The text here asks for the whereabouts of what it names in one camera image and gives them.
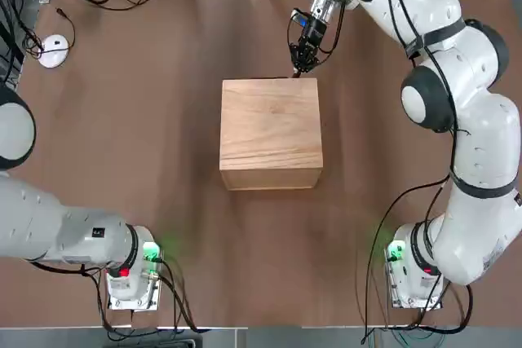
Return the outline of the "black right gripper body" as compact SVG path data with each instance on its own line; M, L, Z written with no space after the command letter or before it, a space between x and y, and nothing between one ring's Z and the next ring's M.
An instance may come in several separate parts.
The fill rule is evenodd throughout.
M309 46L319 47L327 27L328 24L310 15L303 26L300 41Z

